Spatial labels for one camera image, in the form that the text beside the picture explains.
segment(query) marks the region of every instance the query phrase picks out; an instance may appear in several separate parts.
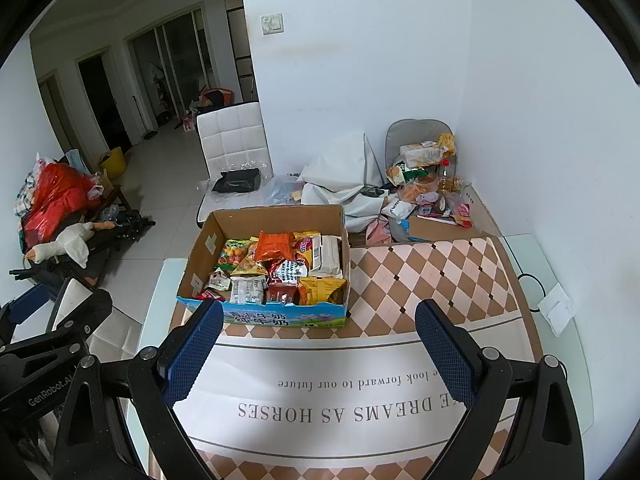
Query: wall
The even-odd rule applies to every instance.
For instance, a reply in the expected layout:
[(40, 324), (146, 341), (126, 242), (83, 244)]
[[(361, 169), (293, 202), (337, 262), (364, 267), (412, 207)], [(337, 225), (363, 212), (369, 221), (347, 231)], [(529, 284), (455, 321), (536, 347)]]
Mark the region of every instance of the wall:
[[(276, 173), (365, 131), (383, 164), (386, 130), (440, 119), (455, 130), (470, 0), (244, 0), (262, 118)], [(284, 33), (260, 17), (281, 12)]]
[(576, 317), (599, 478), (640, 416), (640, 89), (574, 0), (472, 0), (459, 168), (505, 234), (533, 233)]
[[(67, 108), (72, 121), (81, 137), (83, 148), (92, 160), (107, 150), (100, 128), (91, 112), (89, 101), (84, 93), (78, 72), (76, 59), (107, 47), (112, 57), (121, 91), (114, 89), (118, 110), (133, 143), (140, 142), (142, 135), (153, 125), (151, 113), (146, 110), (142, 99), (142, 89), (134, 76), (129, 49), (125, 38), (142, 31), (150, 24), (163, 20), (166, 16), (185, 7), (204, 3), (209, 45), (212, 47), (214, 62), (220, 84), (232, 89), (240, 96), (240, 86), (236, 74), (231, 40), (228, 36), (224, 0), (140, 0), (118, 9), (116, 15), (61, 30), (32, 37), (33, 59), (38, 76), (58, 69), (60, 82), (66, 98)], [(132, 95), (141, 105), (145, 124), (133, 101)]]
[[(13, 210), (15, 195), (33, 169), (36, 152), (51, 158), (62, 156), (42, 104), (28, 38), (16, 45), (0, 68), (0, 116), (0, 147), (5, 154), (0, 186), (0, 304), (5, 304), (31, 286), (28, 282), (16, 282), (8, 274), (10, 269), (22, 268), (18, 218)], [(42, 332), (51, 307), (50, 304), (48, 309), (41, 309), (20, 325), (15, 336), (21, 339)]]

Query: silver bolt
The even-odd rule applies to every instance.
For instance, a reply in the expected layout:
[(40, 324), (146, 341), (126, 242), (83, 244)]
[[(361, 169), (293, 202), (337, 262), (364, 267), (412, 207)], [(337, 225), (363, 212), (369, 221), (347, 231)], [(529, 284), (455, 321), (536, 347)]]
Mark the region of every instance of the silver bolt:
[(560, 363), (553, 355), (545, 355), (545, 364), (550, 368), (557, 367)]
[(482, 349), (482, 355), (489, 359), (489, 361), (495, 361), (498, 357), (500, 357), (500, 352), (498, 352), (492, 346), (488, 346), (487, 348)]
[(147, 346), (140, 351), (140, 357), (142, 357), (145, 361), (149, 361), (149, 359), (153, 359), (156, 357), (158, 350), (155, 346)]
[(92, 355), (85, 355), (80, 359), (80, 366), (82, 368), (91, 368), (95, 363), (95, 357)]

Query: orange snack bag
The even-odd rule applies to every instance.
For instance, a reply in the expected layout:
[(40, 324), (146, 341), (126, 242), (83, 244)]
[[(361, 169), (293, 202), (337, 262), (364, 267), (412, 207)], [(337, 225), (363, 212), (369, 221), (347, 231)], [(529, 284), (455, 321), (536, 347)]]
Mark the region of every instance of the orange snack bag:
[(268, 234), (260, 231), (254, 261), (266, 262), (284, 259), (293, 262), (293, 248), (291, 247), (293, 242), (293, 233)]

